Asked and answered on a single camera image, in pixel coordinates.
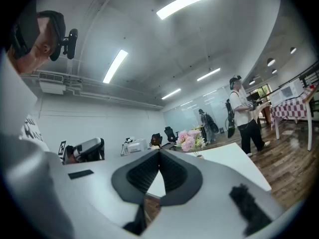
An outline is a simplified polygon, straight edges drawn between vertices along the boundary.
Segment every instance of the person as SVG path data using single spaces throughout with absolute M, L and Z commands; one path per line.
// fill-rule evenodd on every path
M 249 111 L 254 108 L 248 106 L 246 93 L 242 90 L 241 82 L 238 78 L 229 80 L 230 93 L 229 101 L 235 114 L 235 123 L 241 135 L 241 148 L 250 157 L 253 154 L 250 150 L 250 138 L 252 138 L 258 151 L 270 144 L 269 141 L 264 142 L 256 121 L 250 116 Z
M 160 139 L 156 134 L 152 135 L 151 145 L 160 147 Z
M 216 141 L 215 134 L 208 123 L 207 117 L 209 116 L 207 113 L 204 113 L 202 109 L 199 109 L 200 120 L 204 125 L 204 129 L 207 135 L 207 144 L 211 144 L 212 142 Z
M 16 59 L 13 46 L 0 50 L 0 133 L 33 141 L 42 150 L 49 151 L 30 115 L 37 97 L 19 74 L 38 69 L 49 58 L 57 60 L 66 27 L 63 14 L 51 10 L 38 12 L 37 23 L 39 35 L 29 53 Z

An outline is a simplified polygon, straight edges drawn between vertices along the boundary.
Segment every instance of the red checkered tablecloth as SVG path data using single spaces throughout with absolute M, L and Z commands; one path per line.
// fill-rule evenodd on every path
M 280 122 L 284 118 L 305 118 L 307 117 L 305 99 L 312 92 L 312 89 L 305 88 L 304 92 L 297 98 L 283 101 L 276 107 L 270 107 L 271 128 L 275 125 L 275 120 Z

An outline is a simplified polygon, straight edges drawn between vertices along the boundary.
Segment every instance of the ceiling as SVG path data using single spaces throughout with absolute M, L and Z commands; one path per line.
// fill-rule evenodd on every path
M 277 69 L 277 73 L 279 73 L 288 60 L 297 53 L 291 54 L 290 48 L 296 47 L 298 51 L 298 48 L 308 41 L 309 32 L 298 11 L 289 0 L 281 0 L 273 31 L 254 69 L 243 82 L 244 88 L 251 88 L 273 77 L 273 69 Z M 267 66 L 268 58 L 276 60 L 270 67 Z M 255 84 L 249 85 L 252 78 L 255 79 Z
M 161 20 L 156 12 L 172 1 L 37 0 L 38 11 L 64 14 L 66 35 L 72 28 L 79 30 L 75 58 L 68 60 L 61 54 L 41 70 L 70 75 L 70 81 L 80 79 L 85 92 L 162 107 L 210 84 L 208 78 L 235 74 L 236 65 L 253 42 L 255 22 L 261 18 L 256 6 L 259 0 L 203 0 Z M 256 73 L 262 74 L 263 59 L 276 53 L 291 32 L 287 30 L 292 24 L 290 11 L 281 8 L 280 13 Z M 297 46 L 297 41 L 301 40 L 296 37 L 292 43 Z M 103 84 L 121 49 L 128 52 L 126 59 L 110 84 Z M 209 68 L 221 70 L 197 82 Z M 178 88 L 182 91 L 161 100 Z

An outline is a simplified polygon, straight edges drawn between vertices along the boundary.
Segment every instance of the air conditioner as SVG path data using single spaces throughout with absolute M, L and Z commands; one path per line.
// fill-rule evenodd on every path
M 53 82 L 56 84 L 63 83 L 63 76 L 47 73 L 39 73 L 39 80 L 45 82 Z
M 63 84 L 56 84 L 56 83 L 49 83 L 49 82 L 40 81 L 40 87 L 41 87 L 43 92 L 51 93 L 51 94 L 63 95 L 63 91 L 65 91 L 65 85 L 63 85 Z

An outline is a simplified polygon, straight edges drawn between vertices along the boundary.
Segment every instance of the black pants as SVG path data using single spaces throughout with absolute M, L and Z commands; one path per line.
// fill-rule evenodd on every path
M 248 124 L 238 126 L 241 135 L 241 148 L 248 154 L 250 153 L 250 138 L 253 139 L 257 150 L 260 151 L 265 143 L 261 139 L 261 134 L 256 121 L 253 119 Z

